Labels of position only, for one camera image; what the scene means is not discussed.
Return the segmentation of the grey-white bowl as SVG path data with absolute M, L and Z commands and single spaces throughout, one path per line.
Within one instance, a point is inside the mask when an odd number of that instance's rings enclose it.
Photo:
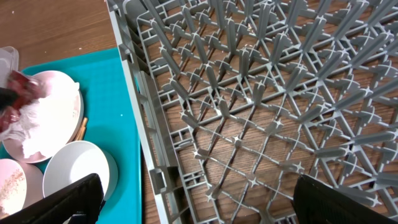
M 99 175 L 104 200 L 109 200 L 118 183 L 114 157 L 92 142 L 68 143 L 47 164 L 42 182 L 43 195 L 47 197 L 89 174 Z

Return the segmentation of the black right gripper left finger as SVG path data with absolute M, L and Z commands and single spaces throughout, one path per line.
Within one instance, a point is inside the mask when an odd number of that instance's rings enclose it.
M 104 205 L 98 174 L 92 173 L 1 220 L 3 224 L 96 223 Z

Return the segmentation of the pile of white rice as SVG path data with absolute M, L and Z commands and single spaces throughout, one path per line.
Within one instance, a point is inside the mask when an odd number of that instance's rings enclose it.
M 24 173 L 17 169 L 1 188 L 1 218 L 18 212 L 24 205 L 26 182 Z

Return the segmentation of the pink bowl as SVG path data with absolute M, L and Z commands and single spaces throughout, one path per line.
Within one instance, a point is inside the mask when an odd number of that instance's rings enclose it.
M 32 164 L 1 159 L 1 219 L 42 200 L 43 177 Z

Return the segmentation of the red snack wrapper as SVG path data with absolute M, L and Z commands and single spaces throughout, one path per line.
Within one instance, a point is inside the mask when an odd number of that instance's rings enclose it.
M 42 96 L 41 82 L 13 70 L 1 87 L 1 132 L 19 120 L 23 106 Z

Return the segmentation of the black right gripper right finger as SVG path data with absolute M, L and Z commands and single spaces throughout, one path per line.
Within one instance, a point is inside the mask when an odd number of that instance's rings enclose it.
M 309 175 L 297 179 L 292 205 L 300 224 L 395 223 Z

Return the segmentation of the white tissue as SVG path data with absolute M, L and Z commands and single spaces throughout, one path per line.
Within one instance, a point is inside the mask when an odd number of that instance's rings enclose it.
M 1 141 L 19 141 L 24 159 L 36 153 L 52 157 L 71 139 L 79 121 L 80 108 L 79 83 L 54 85 L 48 96 L 19 110 L 19 120 L 1 133 Z

